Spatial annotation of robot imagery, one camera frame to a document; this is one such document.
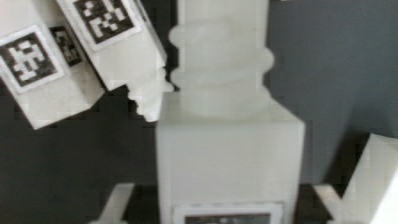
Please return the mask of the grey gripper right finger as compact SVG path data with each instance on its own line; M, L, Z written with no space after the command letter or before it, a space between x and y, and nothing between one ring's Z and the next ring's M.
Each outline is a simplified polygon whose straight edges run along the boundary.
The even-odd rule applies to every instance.
M341 198L332 185L314 185L312 189L330 215L327 224L353 224L352 206L348 201Z

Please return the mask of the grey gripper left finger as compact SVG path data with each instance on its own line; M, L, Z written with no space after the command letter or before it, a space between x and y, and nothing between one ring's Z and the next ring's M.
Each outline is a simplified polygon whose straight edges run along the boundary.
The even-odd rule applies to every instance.
M128 222L122 220L122 216L133 190L133 183L119 183L113 186L99 217L87 224L128 224Z

